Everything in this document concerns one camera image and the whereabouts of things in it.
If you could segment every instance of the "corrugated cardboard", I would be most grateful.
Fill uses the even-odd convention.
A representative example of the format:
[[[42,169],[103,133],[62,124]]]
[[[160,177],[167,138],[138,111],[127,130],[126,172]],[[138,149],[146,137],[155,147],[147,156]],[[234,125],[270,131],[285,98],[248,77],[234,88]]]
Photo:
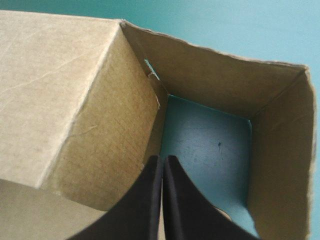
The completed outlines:
[[[257,231],[307,239],[315,93],[306,66],[124,20],[0,11],[0,23],[0,178],[107,210],[159,153],[172,94],[251,120]]]

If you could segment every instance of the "cardboard flap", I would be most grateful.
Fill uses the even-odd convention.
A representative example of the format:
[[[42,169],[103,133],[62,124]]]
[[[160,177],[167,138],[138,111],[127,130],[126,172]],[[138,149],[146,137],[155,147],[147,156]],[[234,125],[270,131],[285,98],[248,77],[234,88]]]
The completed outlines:
[[[303,65],[220,53],[126,21],[121,27],[139,61],[148,59],[170,94],[245,118],[305,70]]]

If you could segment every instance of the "teal background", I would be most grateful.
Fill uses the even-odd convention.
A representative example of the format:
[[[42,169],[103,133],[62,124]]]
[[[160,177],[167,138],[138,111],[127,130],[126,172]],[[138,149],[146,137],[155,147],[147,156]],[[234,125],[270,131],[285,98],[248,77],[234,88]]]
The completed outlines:
[[[127,19],[219,51],[307,64],[316,91],[320,89],[318,0],[0,0],[0,9]],[[320,239],[319,168],[317,161],[311,240]]]
[[[247,209],[250,149],[247,119],[169,96],[161,158],[177,156],[207,200],[258,236]]]

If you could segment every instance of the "scratch mark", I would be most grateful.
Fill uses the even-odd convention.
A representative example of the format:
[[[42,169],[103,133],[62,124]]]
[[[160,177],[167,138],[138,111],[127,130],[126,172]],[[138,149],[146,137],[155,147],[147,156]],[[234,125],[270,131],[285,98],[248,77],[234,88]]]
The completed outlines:
[[[218,148],[219,148],[219,152],[220,152],[221,161],[223,161],[224,159],[222,158],[222,143],[221,142],[218,143]]]

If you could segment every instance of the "cardboard seam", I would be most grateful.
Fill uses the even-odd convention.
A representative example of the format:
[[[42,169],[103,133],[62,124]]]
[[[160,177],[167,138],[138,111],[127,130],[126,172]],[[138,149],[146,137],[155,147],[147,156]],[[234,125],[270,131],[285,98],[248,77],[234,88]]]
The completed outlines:
[[[257,115],[259,115],[261,112],[263,112],[271,103],[273,103],[275,100],[277,100],[280,96],[282,96],[285,92],[287,92],[290,88],[292,88],[295,84],[299,82],[299,77],[304,74],[307,70],[307,66],[303,65],[304,68],[297,73],[297,75],[293,78],[290,85],[286,86],[282,91],[280,91],[276,96],[271,98],[265,105],[263,105],[256,113],[254,113],[252,116],[250,116],[248,119],[253,119]]]
[[[89,94],[90,94],[90,92],[91,92],[91,90],[92,90],[92,88],[94,86],[94,82],[96,81],[97,76],[98,76],[99,72],[101,71],[104,63],[107,61],[109,49],[112,46],[115,38],[118,36],[119,30],[120,30],[120,25],[118,24],[117,28],[115,30],[115,33],[111,38],[110,44],[108,44],[105,47],[105,49],[103,50],[103,52],[101,53],[101,55],[100,55],[100,57],[99,57],[99,59],[97,61],[96,69],[92,73],[92,75],[90,76],[90,77],[92,77],[92,81],[91,81],[86,93],[84,94],[83,99],[80,101],[78,109],[74,112],[74,114],[72,116],[72,119],[71,119],[71,121],[69,123],[68,129],[65,131],[65,136],[63,137],[64,140],[62,141],[62,143],[58,147],[58,149],[56,151],[56,154],[53,157],[53,161],[49,162],[48,165],[45,167],[45,170],[42,172],[42,175],[40,176],[40,178],[39,178],[39,180],[38,180],[38,182],[36,184],[36,188],[41,188],[42,187],[42,185],[45,183],[45,179],[47,179],[49,177],[49,175],[51,173],[51,170],[54,169],[54,167],[56,166],[64,145],[67,143],[67,141],[68,141],[68,139],[70,137],[74,137],[75,136],[75,134],[74,135],[71,134],[71,131],[72,131],[73,126],[74,126],[74,123],[77,121],[77,118],[78,118],[79,114],[81,113],[81,111],[84,108],[86,102],[88,101]],[[95,128],[96,127],[91,127],[87,132],[89,132],[89,131],[91,131],[92,129],[95,129]]]
[[[138,27],[138,26],[136,26],[136,25],[133,25],[133,24],[131,24],[130,22],[128,22],[127,20],[125,20],[125,19],[122,19],[121,20],[121,23],[120,23],[120,27],[121,27],[121,29],[125,29],[126,27],[127,27],[127,25],[132,25],[132,26],[135,26],[135,28],[140,28],[140,27]],[[127,39],[127,41],[128,41],[128,43],[130,44],[130,41],[128,40],[128,38],[127,38],[127,36],[126,36],[126,34],[125,34],[125,32],[123,32],[123,34],[124,34],[124,36],[125,36],[125,38]],[[132,37],[132,39],[133,39],[133,41],[134,41],[134,43],[138,46],[138,51],[140,51],[140,53],[142,53],[142,55],[143,55],[143,61],[142,62],[144,62],[144,64],[146,64],[146,66],[147,66],[147,68],[150,70],[150,72],[149,72],[149,74],[147,75],[147,78],[149,78],[149,75],[150,74],[153,74],[157,79],[158,79],[158,81],[160,81],[161,82],[161,85],[163,86],[163,88],[164,88],[164,90],[167,92],[167,94],[169,95],[170,93],[169,93],[169,91],[168,91],[168,89],[166,88],[166,86],[164,85],[164,83],[161,81],[161,78],[160,78],[160,76],[158,75],[158,74],[156,74],[154,71],[153,71],[153,69],[151,69],[149,66],[148,66],[148,64],[145,62],[145,59],[148,59],[148,56],[147,56],[147,54],[146,54],[146,52],[144,51],[144,48],[143,48],[143,46],[142,46],[142,44],[140,43],[140,41],[139,41],[139,39],[137,38],[137,36],[133,33],[129,33],[129,35]],[[133,52],[134,52],[134,54],[135,54],[135,57],[138,59],[138,61],[141,63],[141,61],[139,60],[139,57],[137,56],[137,54],[136,54],[136,52],[134,51],[134,49],[132,48],[132,50],[133,50]]]

